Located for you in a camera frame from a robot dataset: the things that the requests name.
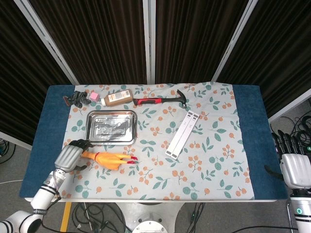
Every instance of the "brown bottle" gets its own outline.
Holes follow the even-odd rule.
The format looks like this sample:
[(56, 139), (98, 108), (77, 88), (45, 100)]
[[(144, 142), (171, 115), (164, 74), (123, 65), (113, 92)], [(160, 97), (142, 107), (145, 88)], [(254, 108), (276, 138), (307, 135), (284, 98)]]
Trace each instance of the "brown bottle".
[(130, 101), (133, 101), (133, 95), (130, 89), (106, 95), (105, 98), (101, 99), (103, 106), (115, 106)]

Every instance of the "pink eraser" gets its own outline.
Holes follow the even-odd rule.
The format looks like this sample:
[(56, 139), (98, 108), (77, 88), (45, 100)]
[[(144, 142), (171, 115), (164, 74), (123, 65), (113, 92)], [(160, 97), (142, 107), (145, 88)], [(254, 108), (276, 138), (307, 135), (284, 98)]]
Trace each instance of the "pink eraser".
[(90, 95), (89, 95), (89, 99), (91, 101), (94, 101), (94, 102), (97, 102), (99, 100), (99, 94), (95, 93), (95, 92), (92, 92)]

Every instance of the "gray carpet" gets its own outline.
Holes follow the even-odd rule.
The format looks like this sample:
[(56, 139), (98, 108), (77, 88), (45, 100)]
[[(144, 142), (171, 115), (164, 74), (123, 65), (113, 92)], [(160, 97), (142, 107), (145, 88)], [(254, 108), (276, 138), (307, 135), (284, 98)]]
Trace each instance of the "gray carpet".
[[(308, 101), (288, 112), (288, 116), (294, 120), (295, 117), (300, 117), (307, 111), (310, 111), (310, 103)], [(272, 122), (274, 130), (281, 129), (286, 133), (290, 133), (293, 125), (285, 118), (279, 118)], [(0, 165), (0, 183), (12, 180), (23, 179), (27, 163), (29, 160), (30, 151), (19, 146), (16, 146), (16, 152), (13, 158)], [(32, 211), (30, 203), (18, 197), (21, 182), (0, 184), (0, 220), (6, 219), (9, 215), (18, 210)], [(65, 204), (57, 203), (54, 205), (47, 216), (45, 217), (45, 225), (59, 230)], [(190, 222), (190, 216), (194, 208), (193, 203), (186, 203), (178, 213), (175, 223), (176, 233), (185, 233)], [(105, 219), (113, 222), (116, 227), (121, 230), (117, 218), (110, 211), (105, 212)], [(269, 226), (289, 226), (287, 221), (287, 213), (285, 200), (268, 203), (207, 203), (197, 224), (197, 233), (230, 233), (242, 227), (254, 225), (269, 225)], [(71, 219), (69, 220), (68, 231), (78, 232)], [(50, 231), (39, 228), (38, 232), (48, 233)], [(290, 230), (281, 229), (249, 229), (243, 233), (289, 233)]]

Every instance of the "black curtain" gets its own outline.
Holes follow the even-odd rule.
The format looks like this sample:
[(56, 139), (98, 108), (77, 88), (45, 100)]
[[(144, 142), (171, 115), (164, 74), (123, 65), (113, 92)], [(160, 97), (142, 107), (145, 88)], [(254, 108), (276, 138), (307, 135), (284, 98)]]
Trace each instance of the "black curtain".
[(47, 89), (69, 81), (12, 0), (0, 31), (0, 131), (31, 145)]
[(141, 0), (30, 0), (79, 83), (146, 83)]
[(210, 81), (247, 0), (157, 0), (156, 83)]
[(260, 0), (217, 81), (259, 85), (269, 117), (309, 90), (311, 1)]

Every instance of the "metal tray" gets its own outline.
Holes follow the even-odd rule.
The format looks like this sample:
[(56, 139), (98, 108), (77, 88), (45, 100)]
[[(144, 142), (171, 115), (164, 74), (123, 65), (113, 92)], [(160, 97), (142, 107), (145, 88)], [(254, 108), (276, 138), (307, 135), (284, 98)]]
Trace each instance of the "metal tray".
[(130, 145), (136, 139), (134, 111), (91, 111), (86, 119), (86, 139), (94, 145)]

